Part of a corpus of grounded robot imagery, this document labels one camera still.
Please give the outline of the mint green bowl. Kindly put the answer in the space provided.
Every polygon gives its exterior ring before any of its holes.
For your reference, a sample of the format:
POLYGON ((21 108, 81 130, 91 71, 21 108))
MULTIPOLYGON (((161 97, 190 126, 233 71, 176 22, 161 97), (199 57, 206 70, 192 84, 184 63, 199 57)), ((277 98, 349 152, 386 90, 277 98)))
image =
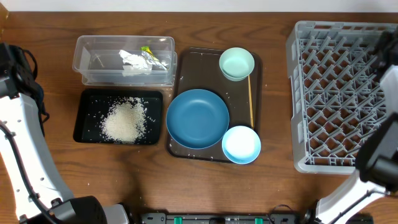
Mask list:
POLYGON ((238 82, 248 77, 254 70, 255 60, 246 49, 233 47, 225 50, 219 59, 222 74, 231 81, 238 82))

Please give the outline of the light blue bowl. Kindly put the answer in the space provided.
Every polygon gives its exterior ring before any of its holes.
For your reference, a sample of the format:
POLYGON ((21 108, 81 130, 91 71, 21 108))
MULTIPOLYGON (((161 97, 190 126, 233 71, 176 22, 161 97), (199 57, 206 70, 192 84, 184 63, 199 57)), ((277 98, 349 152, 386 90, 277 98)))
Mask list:
POLYGON ((221 142, 224 155, 235 164, 249 164, 261 152, 259 135, 247 126, 235 126, 227 130, 221 142))

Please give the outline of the dark blue plate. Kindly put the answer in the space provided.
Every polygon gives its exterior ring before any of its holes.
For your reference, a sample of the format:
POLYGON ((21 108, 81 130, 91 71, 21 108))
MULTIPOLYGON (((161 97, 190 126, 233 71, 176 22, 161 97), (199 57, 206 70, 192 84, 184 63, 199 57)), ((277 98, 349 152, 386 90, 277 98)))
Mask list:
POLYGON ((167 109, 171 138, 189 149, 205 149, 221 140, 229 127, 226 103, 209 90, 192 89, 176 96, 167 109))

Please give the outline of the yellow green snack wrapper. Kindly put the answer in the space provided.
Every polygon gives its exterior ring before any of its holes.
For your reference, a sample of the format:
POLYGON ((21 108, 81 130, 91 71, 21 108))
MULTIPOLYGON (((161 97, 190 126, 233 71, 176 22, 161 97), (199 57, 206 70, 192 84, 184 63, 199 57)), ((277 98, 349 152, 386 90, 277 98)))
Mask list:
POLYGON ((163 65, 158 58, 154 56, 151 52, 149 46, 141 47, 141 55, 145 58, 146 62, 155 65, 156 67, 160 68, 161 70, 167 70, 167 67, 163 65))

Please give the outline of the white tissue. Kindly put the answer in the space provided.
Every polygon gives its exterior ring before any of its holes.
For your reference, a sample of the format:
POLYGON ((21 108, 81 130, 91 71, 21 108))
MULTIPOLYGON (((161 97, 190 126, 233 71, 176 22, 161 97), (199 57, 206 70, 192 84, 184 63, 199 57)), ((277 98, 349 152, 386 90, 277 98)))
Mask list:
POLYGON ((133 76, 139 72, 152 71, 153 65, 148 61, 143 51, 141 51, 139 54, 132 54, 125 50, 120 50, 119 56, 123 61, 122 75, 124 77, 133 76))

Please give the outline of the white rice pile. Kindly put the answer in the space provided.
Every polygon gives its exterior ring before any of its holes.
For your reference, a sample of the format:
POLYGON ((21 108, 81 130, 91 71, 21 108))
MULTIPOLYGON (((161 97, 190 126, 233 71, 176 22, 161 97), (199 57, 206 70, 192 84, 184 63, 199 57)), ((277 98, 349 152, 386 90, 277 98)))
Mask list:
POLYGON ((100 124, 107 141, 135 143, 146 134, 146 110, 142 98, 125 97, 114 102, 100 124))

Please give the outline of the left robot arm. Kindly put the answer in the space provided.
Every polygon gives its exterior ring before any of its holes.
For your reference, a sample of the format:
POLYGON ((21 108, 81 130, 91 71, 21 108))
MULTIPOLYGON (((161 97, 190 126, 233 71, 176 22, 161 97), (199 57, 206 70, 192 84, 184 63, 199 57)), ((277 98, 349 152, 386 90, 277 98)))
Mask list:
POLYGON ((75 197, 62 179, 45 141, 49 114, 34 61, 28 50, 1 43, 1 157, 19 223, 132 223, 124 205, 75 197))

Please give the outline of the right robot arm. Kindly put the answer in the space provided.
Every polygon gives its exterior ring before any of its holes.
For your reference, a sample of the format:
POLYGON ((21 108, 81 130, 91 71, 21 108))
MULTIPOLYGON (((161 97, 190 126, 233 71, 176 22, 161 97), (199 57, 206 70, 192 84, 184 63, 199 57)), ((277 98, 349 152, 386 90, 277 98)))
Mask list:
POLYGON ((387 118, 361 146, 354 172, 307 210, 302 223, 373 223, 360 210, 380 198, 397 197, 397 32, 382 33, 376 55, 376 80, 386 97, 387 118))

